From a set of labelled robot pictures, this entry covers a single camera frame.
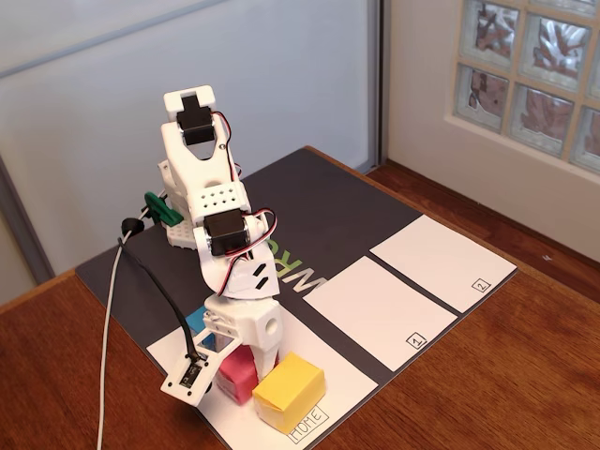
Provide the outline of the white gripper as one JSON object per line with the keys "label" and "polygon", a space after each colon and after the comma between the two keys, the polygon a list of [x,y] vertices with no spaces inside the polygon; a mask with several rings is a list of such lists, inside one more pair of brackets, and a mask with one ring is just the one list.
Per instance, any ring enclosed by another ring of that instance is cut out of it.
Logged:
{"label": "white gripper", "polygon": [[240,338],[243,345],[248,345],[258,380],[263,380],[278,363],[283,334],[279,302],[271,297],[239,300],[211,295],[204,305],[206,327],[228,338]]}

